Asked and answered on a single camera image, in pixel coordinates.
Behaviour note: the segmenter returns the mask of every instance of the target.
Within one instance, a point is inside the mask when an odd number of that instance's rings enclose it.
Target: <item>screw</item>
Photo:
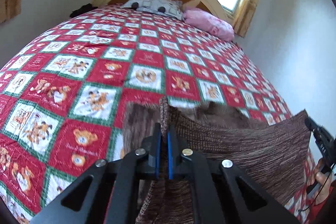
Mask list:
[[[191,156],[194,153],[194,151],[192,149],[186,148],[182,150],[182,154],[184,156]]]
[[[100,160],[96,161],[96,166],[97,167],[103,167],[105,164],[106,164],[106,160],[100,159]]]
[[[233,162],[231,160],[223,160],[222,165],[224,168],[230,168],[233,165]]]
[[[135,154],[136,154],[137,156],[145,155],[145,154],[146,154],[146,150],[144,150],[143,148],[138,148],[138,149],[135,151]]]

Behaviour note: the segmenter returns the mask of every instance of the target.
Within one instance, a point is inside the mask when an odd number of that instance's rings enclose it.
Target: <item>red and white patchwork quilt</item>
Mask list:
[[[30,42],[0,71],[0,196],[25,223],[97,159],[123,156],[129,101],[214,101],[280,122],[291,113],[246,55],[179,20],[108,5]],[[313,160],[308,155],[305,173]],[[302,223],[305,189],[286,208]]]

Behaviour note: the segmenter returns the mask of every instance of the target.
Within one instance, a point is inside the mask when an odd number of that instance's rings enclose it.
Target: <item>quilt square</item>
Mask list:
[[[18,143],[46,163],[63,119],[36,105],[18,136]]]
[[[232,60],[227,59],[227,61],[230,63],[231,67],[236,69],[236,70],[240,70],[240,67]]]
[[[183,27],[179,27],[179,29],[183,32],[183,33],[187,33],[190,34],[190,31],[188,29],[185,29]]]
[[[273,105],[272,105],[270,99],[268,99],[268,98],[264,98],[264,102],[265,102],[265,104],[267,105],[269,111],[271,111],[271,112],[275,112],[275,109],[274,109],[274,107],[273,107]]]
[[[0,75],[0,92],[2,92],[7,84],[14,78],[16,71],[5,71]]]
[[[23,65],[21,70],[39,72],[54,56],[54,54],[36,54]]]
[[[59,116],[66,116],[82,83],[51,73],[39,73],[27,86],[21,99],[33,101]]]
[[[81,35],[83,32],[85,32],[85,30],[71,30],[65,33],[65,35]]]
[[[72,79],[84,79],[94,65],[90,58],[58,55],[42,70],[45,72],[57,72],[61,76]]]
[[[123,88],[113,126],[122,128],[126,104],[129,102],[137,102],[139,104],[158,104],[161,97],[162,94],[156,92]]]
[[[200,58],[198,55],[196,54],[185,54],[188,58],[188,60],[191,62],[191,63],[195,63],[195,64],[198,64],[198,65],[202,65],[202,66],[205,66],[205,63],[203,62],[202,58]]]
[[[156,31],[149,29],[141,29],[141,35],[145,37],[158,37],[158,33]]]
[[[140,29],[139,28],[130,28],[130,27],[123,27],[120,31],[121,34],[131,34],[131,35],[139,35]]]
[[[246,90],[246,86],[239,78],[235,78],[234,76],[229,75],[229,79],[231,80],[231,83],[233,83],[235,87]]]
[[[207,48],[208,48],[209,51],[211,51],[212,53],[217,54],[217,55],[221,55],[221,53],[220,53],[218,50],[216,50],[215,48],[213,48],[213,47],[209,47],[209,46],[207,46]]]
[[[258,110],[253,94],[251,92],[246,91],[246,90],[241,90],[241,94],[243,95],[243,98],[245,99],[245,104],[247,108]]]
[[[62,118],[35,103],[18,100],[8,117],[3,133],[38,160],[46,163]]]
[[[219,63],[216,62],[216,61],[211,61],[211,60],[205,59],[205,60],[204,60],[204,63],[207,65],[207,67],[208,67],[209,69],[216,70],[216,71],[220,71],[220,72],[225,72],[225,71],[223,70],[223,68],[221,67],[221,64],[219,64]]]
[[[48,42],[31,44],[31,47],[29,47],[29,49],[26,50],[25,54],[34,54],[34,53],[37,53],[43,47],[45,47],[47,44],[48,44]]]
[[[95,23],[96,19],[84,19],[81,21],[82,23]]]
[[[173,58],[178,58],[178,59],[187,61],[186,56],[181,51],[176,51],[176,50],[172,50],[172,49],[165,48],[165,47],[162,47],[162,51],[165,56],[170,56]]]
[[[217,84],[200,79],[197,79],[197,82],[203,101],[225,104],[225,100]]]
[[[181,51],[189,54],[197,54],[196,48],[191,46],[184,46],[180,44]]]
[[[131,42],[136,42],[138,39],[137,35],[134,34],[120,34],[118,36],[119,40],[124,40],[124,41],[131,41]]]
[[[227,85],[221,85],[220,87],[228,105],[233,107],[245,107],[244,99],[241,96],[238,88]]]
[[[178,29],[176,29],[176,28],[170,28],[170,30],[172,31],[172,32],[174,32],[175,34],[182,34],[183,35],[183,32],[181,32],[180,30],[178,30]]]
[[[108,161],[120,160],[125,156],[124,139],[119,128],[113,128],[109,148],[106,153]]]
[[[170,30],[168,30],[168,29],[158,27],[157,30],[158,30],[159,32],[162,32],[162,33],[165,33],[165,34],[172,35],[172,32],[171,32]]]
[[[254,85],[258,85],[258,83],[254,80],[254,78],[251,75],[246,74],[246,78],[248,78],[248,80],[254,84]]]
[[[223,69],[226,71],[226,73],[227,73],[228,75],[232,75],[232,76],[238,78],[238,75],[235,73],[235,71],[234,71],[231,67],[226,66],[226,65],[224,65],[224,64],[221,64],[221,66],[223,67]]]
[[[19,56],[22,54],[25,54],[26,51],[28,51],[34,44],[28,44],[27,46],[25,46],[21,51],[19,51],[15,56]]]
[[[189,35],[187,35],[187,38],[189,39],[189,41],[191,42],[194,42],[194,43],[197,43],[197,44],[200,44],[200,40],[198,38],[195,38],[195,37],[191,37]]]
[[[256,105],[259,108],[259,110],[263,111],[263,112],[268,112],[268,107],[267,107],[262,95],[258,94],[258,93],[255,93],[255,94],[253,94],[253,97],[256,101]]]
[[[200,103],[196,101],[191,101],[182,98],[175,98],[168,96],[168,103],[173,107],[180,107],[180,108],[195,108]]]
[[[85,45],[84,43],[72,42],[61,50],[61,53],[98,58],[105,50],[106,46],[103,45]]]
[[[259,91],[250,82],[243,81],[243,83],[245,84],[248,90],[254,93],[259,93]]]
[[[127,87],[164,92],[165,73],[161,69],[132,64],[127,79]]]
[[[139,37],[138,42],[159,46],[159,40],[155,37]]]
[[[183,60],[179,60],[176,58],[171,58],[166,56],[165,58],[166,60],[166,68],[170,69],[170,70],[174,70],[177,72],[183,72],[186,73],[188,75],[191,75],[191,71],[189,69],[189,65],[187,62],[183,61]]]
[[[104,159],[111,128],[67,119],[59,130],[48,164],[73,176]]]
[[[34,55],[22,55],[16,60],[10,67],[9,69],[20,69],[25,63],[28,62],[29,59],[31,59]]]
[[[197,83],[194,77],[166,71],[166,95],[200,101]]]
[[[0,94],[0,129],[3,128],[3,125],[5,124],[7,117],[11,114],[15,103],[16,98]]]
[[[142,64],[152,67],[163,68],[163,55],[155,52],[147,52],[137,50],[134,54],[132,62],[134,64]]]
[[[280,103],[280,102],[277,102],[277,103],[278,103],[278,106],[279,106],[279,108],[281,109],[282,113],[287,113],[287,110],[286,110],[286,108],[284,107],[284,105],[283,105],[282,103]]]
[[[151,44],[138,43],[138,49],[149,51],[149,52],[161,53],[161,49],[160,49],[159,46],[155,46],[155,45],[151,45]]]
[[[180,50],[176,43],[170,42],[170,41],[167,41],[167,40],[161,40],[161,45],[162,45],[162,47],[170,48],[170,49],[173,49],[173,50],[177,50],[177,51]]]
[[[44,187],[41,195],[41,208],[47,206],[54,200],[65,188],[67,188],[76,177],[59,171],[53,167],[47,166],[44,178]]]
[[[249,74],[250,74],[252,77],[257,78],[257,76],[255,75],[255,73],[254,73],[253,70],[251,70],[251,69],[246,69],[246,70],[249,72]]]
[[[266,118],[266,121],[267,121],[267,123],[268,123],[269,126],[271,126],[271,125],[273,125],[273,124],[276,123],[275,119],[274,119],[274,117],[272,116],[271,113],[263,112],[263,115]]]
[[[103,58],[120,61],[131,61],[133,54],[134,50],[130,50],[128,48],[109,47],[103,55]]]
[[[97,82],[105,85],[122,86],[124,84],[130,63],[120,61],[97,60],[88,82]]]
[[[3,136],[3,141],[1,150],[6,154],[5,158],[10,159],[1,174],[3,182],[0,182],[0,187],[3,189],[7,186],[8,189],[4,202],[17,220],[28,223],[28,219],[41,210],[39,200],[45,164],[19,145],[7,145],[12,140],[6,136]]]
[[[139,28],[140,25],[138,23],[125,23],[125,27]]]
[[[213,70],[212,73],[216,77],[217,81],[220,82],[221,84],[233,86],[229,77],[227,77],[225,73],[215,71],[215,70]]]
[[[193,46],[193,44],[187,39],[183,39],[183,38],[180,38],[180,37],[177,37],[176,39],[182,45]]]
[[[26,86],[31,82],[35,73],[17,73],[12,80],[9,82],[8,86],[3,91],[4,94],[11,95],[14,97],[19,97]]]
[[[71,119],[110,126],[117,108],[120,88],[84,83],[68,114]]]
[[[50,42],[41,52],[59,52],[68,42]]]
[[[148,20],[152,20],[151,17],[142,17],[142,18],[147,19],[147,20],[142,20],[141,24],[144,24],[144,25],[153,25],[153,26],[155,25],[154,22],[148,21]]]
[[[64,24],[60,29],[72,29],[76,24]]]
[[[167,40],[170,42],[176,42],[176,38],[173,35],[169,35],[166,33],[159,32],[159,39]]]
[[[210,52],[208,52],[208,51],[204,51],[204,50],[200,50],[200,49],[198,49],[198,51],[199,51],[199,53],[201,54],[201,56],[203,56],[204,58],[209,59],[209,60],[212,60],[212,61],[216,61],[216,60],[213,58],[213,56],[212,56],[212,54],[211,54]]]
[[[253,109],[249,109],[248,111],[252,119],[256,119],[256,120],[263,121],[263,122],[266,121],[265,116],[263,115],[261,111],[253,110]]]
[[[216,78],[212,75],[211,71],[208,68],[194,63],[190,63],[189,65],[191,66],[193,74],[196,78],[216,82]]]

